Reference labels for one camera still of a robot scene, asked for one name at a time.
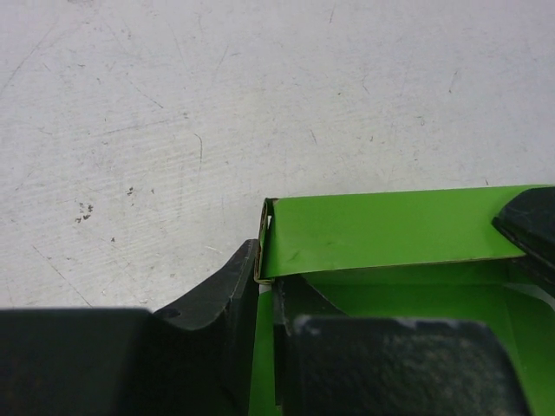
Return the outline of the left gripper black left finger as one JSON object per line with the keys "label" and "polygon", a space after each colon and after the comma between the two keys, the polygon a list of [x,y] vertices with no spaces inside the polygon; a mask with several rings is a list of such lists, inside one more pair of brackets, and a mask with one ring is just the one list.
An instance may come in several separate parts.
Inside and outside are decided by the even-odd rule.
{"label": "left gripper black left finger", "polygon": [[4,415],[246,415],[258,242],[146,309],[5,309]]}

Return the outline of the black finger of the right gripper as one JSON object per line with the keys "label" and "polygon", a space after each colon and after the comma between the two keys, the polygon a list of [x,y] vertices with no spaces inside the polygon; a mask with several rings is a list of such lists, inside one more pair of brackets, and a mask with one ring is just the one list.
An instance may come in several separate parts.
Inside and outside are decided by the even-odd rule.
{"label": "black finger of the right gripper", "polygon": [[512,260],[530,280],[554,295],[554,188],[521,192],[493,218],[493,227],[524,254]]}

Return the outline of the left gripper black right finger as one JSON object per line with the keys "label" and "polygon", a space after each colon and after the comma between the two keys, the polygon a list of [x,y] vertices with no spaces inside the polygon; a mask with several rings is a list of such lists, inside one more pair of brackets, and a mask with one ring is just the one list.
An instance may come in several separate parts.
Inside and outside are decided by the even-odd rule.
{"label": "left gripper black right finger", "polygon": [[528,415],[481,322],[346,315],[302,277],[272,286],[275,399],[285,415]]}

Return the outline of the green paper box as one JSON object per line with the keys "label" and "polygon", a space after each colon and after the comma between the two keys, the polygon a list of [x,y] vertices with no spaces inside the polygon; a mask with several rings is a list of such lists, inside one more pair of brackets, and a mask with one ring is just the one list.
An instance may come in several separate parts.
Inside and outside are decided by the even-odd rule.
{"label": "green paper box", "polygon": [[275,399],[272,286],[302,277],[346,315],[481,322],[506,350],[531,408],[554,412],[554,295],[512,260],[492,225],[521,192],[550,185],[269,198],[259,230],[251,411]]}

